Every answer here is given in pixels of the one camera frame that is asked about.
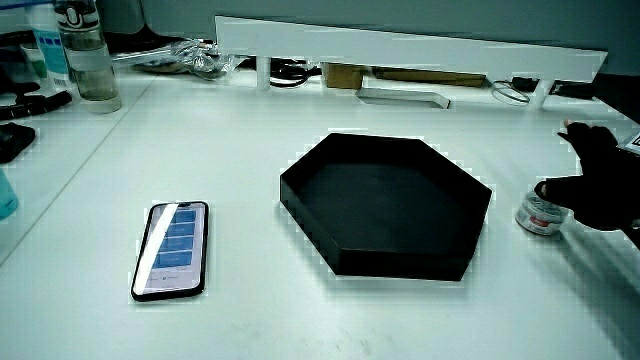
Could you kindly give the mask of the person's right hand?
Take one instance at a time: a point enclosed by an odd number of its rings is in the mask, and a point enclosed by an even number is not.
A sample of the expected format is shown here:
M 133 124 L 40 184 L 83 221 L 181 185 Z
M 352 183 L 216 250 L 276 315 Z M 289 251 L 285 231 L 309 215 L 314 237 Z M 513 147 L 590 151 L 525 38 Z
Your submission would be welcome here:
M 639 157 L 618 147 L 603 126 L 567 120 L 559 136 L 580 160 L 577 176 L 547 178 L 534 192 L 573 211 L 581 224 L 599 231 L 622 231 L 639 244 Z

